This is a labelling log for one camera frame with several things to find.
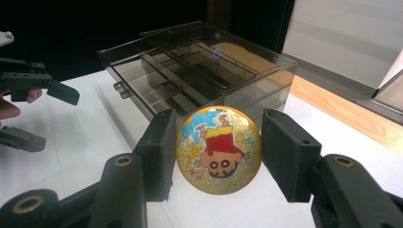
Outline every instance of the cartoon character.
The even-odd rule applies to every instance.
[[[204,124],[196,128],[200,130],[200,137],[205,140],[206,148],[194,163],[207,168],[210,176],[217,179],[232,176],[239,163],[250,158],[248,153],[243,153],[234,146],[233,128],[225,117],[225,115],[220,115],[222,126],[218,126],[216,129],[205,129]]]

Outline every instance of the clear plastic box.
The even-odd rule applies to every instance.
[[[200,108],[227,105],[261,126],[263,108],[282,111],[297,63],[204,22],[144,32],[140,39],[98,51],[148,120],[175,108],[177,123]]]

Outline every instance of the white tabletop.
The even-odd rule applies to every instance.
[[[47,95],[18,103],[22,114],[2,121],[47,139],[29,153],[0,145],[0,205],[31,189],[47,188],[63,199],[99,181],[105,162],[131,152],[149,121],[122,100],[106,71],[64,82],[80,94],[77,106]],[[403,156],[289,95],[284,112],[322,143],[322,155],[361,162],[380,186],[403,197]],[[169,201],[148,202],[148,227],[315,227],[310,203],[288,203],[264,165],[245,188],[225,196],[190,185],[175,166]]]

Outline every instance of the white panel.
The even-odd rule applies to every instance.
[[[298,0],[283,52],[378,88],[403,48],[403,1]]]

